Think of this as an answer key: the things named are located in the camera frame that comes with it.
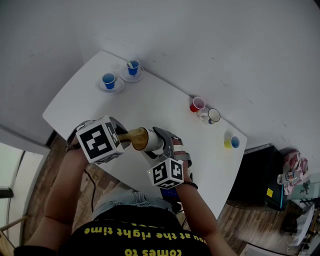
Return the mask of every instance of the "person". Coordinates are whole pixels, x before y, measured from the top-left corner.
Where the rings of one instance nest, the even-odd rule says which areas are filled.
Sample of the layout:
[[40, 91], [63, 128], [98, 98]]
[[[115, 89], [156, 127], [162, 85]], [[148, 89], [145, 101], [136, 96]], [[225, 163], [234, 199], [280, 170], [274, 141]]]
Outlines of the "person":
[[[172, 139], [174, 145], [181, 141]], [[119, 183], [97, 203], [92, 221], [72, 233], [84, 168], [82, 149], [66, 153], [46, 201], [38, 228], [14, 255], [235, 256], [217, 220], [195, 186], [176, 191], [191, 229], [182, 229], [172, 205]], [[188, 163], [183, 163], [186, 182]]]

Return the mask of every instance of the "black t-shirt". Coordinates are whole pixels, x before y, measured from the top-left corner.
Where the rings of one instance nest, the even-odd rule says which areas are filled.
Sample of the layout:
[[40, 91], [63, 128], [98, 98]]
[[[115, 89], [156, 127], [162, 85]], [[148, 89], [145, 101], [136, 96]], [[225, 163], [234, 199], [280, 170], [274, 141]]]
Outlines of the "black t-shirt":
[[14, 255], [205, 256], [211, 253], [206, 241], [183, 230], [173, 213], [155, 207], [118, 205], [79, 227], [57, 254], [44, 247], [20, 246]]

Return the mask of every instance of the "brown liquid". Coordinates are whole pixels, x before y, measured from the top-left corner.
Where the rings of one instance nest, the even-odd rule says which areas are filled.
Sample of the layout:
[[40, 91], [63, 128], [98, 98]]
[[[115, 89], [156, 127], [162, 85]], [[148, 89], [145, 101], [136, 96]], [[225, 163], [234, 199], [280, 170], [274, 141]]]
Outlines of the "brown liquid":
[[130, 140], [132, 143], [132, 146], [136, 150], [143, 150], [149, 140], [148, 132], [145, 128], [139, 127], [134, 130], [130, 130], [128, 133], [125, 134], [119, 134], [118, 138], [121, 141]]

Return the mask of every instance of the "red cup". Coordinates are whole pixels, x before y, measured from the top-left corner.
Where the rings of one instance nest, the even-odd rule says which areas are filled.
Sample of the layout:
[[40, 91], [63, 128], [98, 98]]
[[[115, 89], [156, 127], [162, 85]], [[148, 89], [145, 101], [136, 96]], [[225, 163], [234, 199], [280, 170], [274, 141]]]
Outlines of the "red cup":
[[192, 100], [192, 104], [190, 105], [190, 110], [192, 112], [197, 112], [199, 110], [203, 110], [206, 106], [205, 101], [200, 97], [195, 97]]

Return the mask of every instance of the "saucer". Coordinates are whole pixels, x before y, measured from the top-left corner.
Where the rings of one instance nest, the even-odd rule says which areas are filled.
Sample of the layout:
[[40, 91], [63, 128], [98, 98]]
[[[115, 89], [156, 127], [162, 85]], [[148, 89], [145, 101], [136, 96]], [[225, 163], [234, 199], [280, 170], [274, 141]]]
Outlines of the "saucer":
[[99, 78], [95, 82], [95, 86], [99, 91], [102, 91], [107, 94], [117, 94], [121, 92], [126, 87], [126, 82], [123, 81], [120, 77], [115, 78], [114, 87], [112, 89], [107, 89], [105, 83]]
[[138, 71], [136, 72], [135, 75], [129, 74], [127, 65], [123, 67], [120, 71], [120, 77], [128, 82], [128, 83], [135, 83], [140, 81], [142, 78], [145, 76], [145, 70], [142, 66], [138, 67]]

